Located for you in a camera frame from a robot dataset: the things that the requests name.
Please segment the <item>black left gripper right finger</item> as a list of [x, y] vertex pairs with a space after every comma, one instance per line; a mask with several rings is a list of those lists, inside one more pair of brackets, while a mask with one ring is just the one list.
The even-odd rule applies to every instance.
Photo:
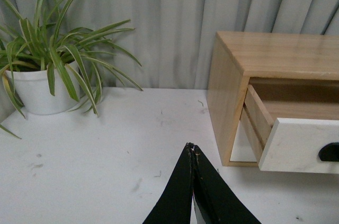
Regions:
[[197, 223], [256, 223], [256, 217], [197, 146], [192, 147], [193, 201]]

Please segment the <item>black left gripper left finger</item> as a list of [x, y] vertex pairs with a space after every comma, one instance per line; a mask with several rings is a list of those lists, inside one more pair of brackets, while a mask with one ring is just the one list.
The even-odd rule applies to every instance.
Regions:
[[193, 195], [193, 144], [187, 143], [159, 200], [144, 223], [190, 223]]

